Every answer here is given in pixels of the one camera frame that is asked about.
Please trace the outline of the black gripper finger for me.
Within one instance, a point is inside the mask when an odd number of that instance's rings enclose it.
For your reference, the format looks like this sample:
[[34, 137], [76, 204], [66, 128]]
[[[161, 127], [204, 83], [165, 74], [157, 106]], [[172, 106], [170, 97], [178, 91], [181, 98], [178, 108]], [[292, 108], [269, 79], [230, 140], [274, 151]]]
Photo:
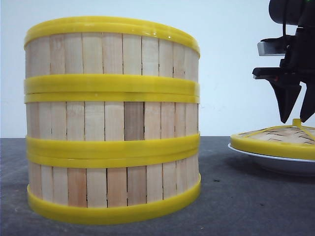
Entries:
[[300, 85], [277, 85], [271, 83], [278, 102], [280, 120], [286, 123], [301, 91]]
[[300, 120], [306, 122], [315, 113], [315, 84], [306, 83], [307, 89], [300, 111]]

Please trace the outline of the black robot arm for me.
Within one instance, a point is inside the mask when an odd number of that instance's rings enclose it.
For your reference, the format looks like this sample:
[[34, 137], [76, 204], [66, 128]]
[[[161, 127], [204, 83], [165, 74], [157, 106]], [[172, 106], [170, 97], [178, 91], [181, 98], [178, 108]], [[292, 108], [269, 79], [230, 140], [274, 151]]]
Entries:
[[253, 69], [255, 79], [267, 80], [276, 95], [281, 122], [285, 123], [300, 93], [307, 86], [300, 111], [302, 122], [315, 112], [315, 2], [313, 0], [272, 0], [271, 19], [281, 24], [283, 35], [262, 39], [257, 47], [261, 56], [283, 56], [279, 67]]

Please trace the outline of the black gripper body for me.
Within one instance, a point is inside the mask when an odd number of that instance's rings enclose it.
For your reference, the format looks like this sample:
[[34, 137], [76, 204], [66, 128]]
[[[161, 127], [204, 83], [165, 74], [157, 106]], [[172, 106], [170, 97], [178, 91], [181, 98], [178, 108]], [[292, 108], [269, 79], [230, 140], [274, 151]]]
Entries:
[[315, 85], [315, 26], [299, 26], [295, 35], [267, 38], [258, 44], [261, 56], [280, 56], [279, 67], [256, 67], [253, 76], [274, 84], [303, 82]]

